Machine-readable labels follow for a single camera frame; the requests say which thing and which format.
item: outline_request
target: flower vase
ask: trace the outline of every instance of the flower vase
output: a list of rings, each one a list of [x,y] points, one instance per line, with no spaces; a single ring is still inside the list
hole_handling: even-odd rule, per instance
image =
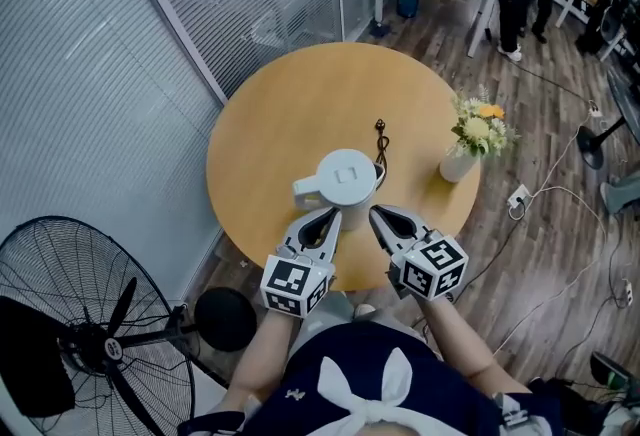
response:
[[[457,146],[453,146],[440,162],[440,174],[447,182],[458,183],[471,171],[477,161],[478,157],[469,153],[460,153]]]

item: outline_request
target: fan blade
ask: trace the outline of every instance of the fan blade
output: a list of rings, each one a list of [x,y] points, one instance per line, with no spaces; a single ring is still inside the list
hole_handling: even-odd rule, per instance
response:
[[[6,320],[9,317],[20,321],[32,331],[37,332],[38,329],[46,329],[57,338],[73,340],[73,330],[64,323],[15,299],[0,296],[0,320]]]
[[[129,383],[118,369],[118,365],[115,361],[109,360],[107,362],[107,373],[113,382],[113,385],[118,390],[120,397],[125,401],[131,412],[138,417],[147,429],[149,429],[156,436],[164,436],[158,424],[151,418],[151,415],[142,405],[142,401],[138,399],[138,396],[133,391]]]
[[[136,291],[136,285],[138,284],[138,280],[136,278],[131,278],[127,288],[124,289],[124,292],[118,299],[118,303],[116,307],[113,309],[113,313],[111,314],[111,319],[109,320],[109,327],[107,328],[107,333],[109,336],[113,336],[118,331],[120,324],[124,321],[124,318],[127,316],[127,312],[129,311],[129,306],[131,305],[131,300],[133,299],[133,294]]]

